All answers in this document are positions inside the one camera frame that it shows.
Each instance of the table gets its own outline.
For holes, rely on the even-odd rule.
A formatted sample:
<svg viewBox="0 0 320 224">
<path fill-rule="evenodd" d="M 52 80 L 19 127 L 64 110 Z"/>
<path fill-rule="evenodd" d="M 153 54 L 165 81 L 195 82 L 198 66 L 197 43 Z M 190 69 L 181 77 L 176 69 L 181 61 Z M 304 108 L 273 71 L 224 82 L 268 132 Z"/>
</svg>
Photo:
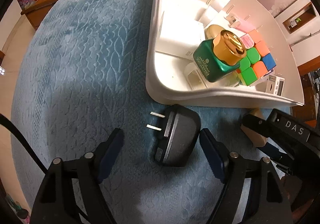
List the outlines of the table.
<svg viewBox="0 0 320 224">
<path fill-rule="evenodd" d="M 35 30 L 38 29 L 40 23 L 58 0 L 38 0 L 35 4 L 21 12 L 26 15 L 29 22 Z"/>
</svg>

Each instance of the wooden shelf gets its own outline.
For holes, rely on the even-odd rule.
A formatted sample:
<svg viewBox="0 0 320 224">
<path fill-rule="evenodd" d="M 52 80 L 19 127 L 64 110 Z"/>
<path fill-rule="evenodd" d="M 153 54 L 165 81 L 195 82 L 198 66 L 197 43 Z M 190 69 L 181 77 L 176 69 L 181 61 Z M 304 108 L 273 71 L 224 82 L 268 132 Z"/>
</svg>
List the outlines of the wooden shelf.
<svg viewBox="0 0 320 224">
<path fill-rule="evenodd" d="M 3 58 L 4 58 L 4 53 L 0 51 L 0 65 L 2 64 Z"/>
<path fill-rule="evenodd" d="M 313 18 L 316 17 L 316 12 L 313 8 L 313 5 L 311 2 L 306 4 L 303 8 L 301 8 L 298 12 L 293 14 L 291 17 L 289 17 L 287 20 L 283 22 L 284 27 L 287 29 L 287 31 L 291 34 L 303 27 L 306 23 L 310 22 Z M 296 20 L 297 18 L 300 19 L 300 21 L 297 23 L 296 26 L 291 26 L 290 21 L 292 19 Z"/>
</svg>

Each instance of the blue gripper pad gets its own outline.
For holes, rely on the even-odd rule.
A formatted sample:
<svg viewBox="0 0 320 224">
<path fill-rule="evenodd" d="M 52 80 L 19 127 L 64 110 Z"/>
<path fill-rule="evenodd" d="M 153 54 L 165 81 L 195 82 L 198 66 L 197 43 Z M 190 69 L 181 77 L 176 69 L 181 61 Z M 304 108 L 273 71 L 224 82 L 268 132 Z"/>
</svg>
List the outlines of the blue gripper pad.
<svg viewBox="0 0 320 224">
<path fill-rule="evenodd" d="M 207 128 L 200 131 L 199 139 L 214 176 L 225 183 L 228 177 L 229 150 L 223 143 L 217 142 Z"/>
<path fill-rule="evenodd" d="M 94 155 L 94 168 L 98 183 L 108 178 L 118 154 L 124 144 L 124 133 L 120 128 L 115 128 L 106 142 L 96 148 Z"/>
</svg>

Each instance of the green bottle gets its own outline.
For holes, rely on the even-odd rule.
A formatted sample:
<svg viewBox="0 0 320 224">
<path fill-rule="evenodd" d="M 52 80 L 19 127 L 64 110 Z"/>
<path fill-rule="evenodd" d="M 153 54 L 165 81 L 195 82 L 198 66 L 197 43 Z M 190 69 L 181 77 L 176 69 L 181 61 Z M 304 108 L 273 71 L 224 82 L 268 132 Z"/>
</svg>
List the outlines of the green bottle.
<svg viewBox="0 0 320 224">
<path fill-rule="evenodd" d="M 240 67 L 246 49 L 232 32 L 222 30 L 214 39 L 203 41 L 193 58 L 207 81 L 216 82 Z"/>
</svg>

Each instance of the green cube tile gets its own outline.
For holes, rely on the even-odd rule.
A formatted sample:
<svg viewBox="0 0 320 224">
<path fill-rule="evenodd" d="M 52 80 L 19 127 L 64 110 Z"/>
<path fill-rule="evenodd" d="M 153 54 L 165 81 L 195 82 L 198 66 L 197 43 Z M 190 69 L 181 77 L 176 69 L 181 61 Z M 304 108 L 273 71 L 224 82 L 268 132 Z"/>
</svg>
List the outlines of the green cube tile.
<svg viewBox="0 0 320 224">
<path fill-rule="evenodd" d="M 247 57 L 251 64 L 255 64 L 261 59 L 261 56 L 255 47 L 252 47 L 249 50 L 247 50 Z"/>
<path fill-rule="evenodd" d="M 249 86 L 251 83 L 254 83 L 258 79 L 251 67 L 241 72 L 239 74 L 239 78 L 242 84 L 246 86 Z"/>
<path fill-rule="evenodd" d="M 240 69 L 240 71 L 243 72 L 243 71 L 245 71 L 247 68 L 249 68 L 250 65 L 251 65 L 251 63 L 250 63 L 248 57 L 246 56 L 246 57 L 244 57 L 242 60 L 240 60 L 240 67 L 239 67 L 239 69 Z"/>
</svg>

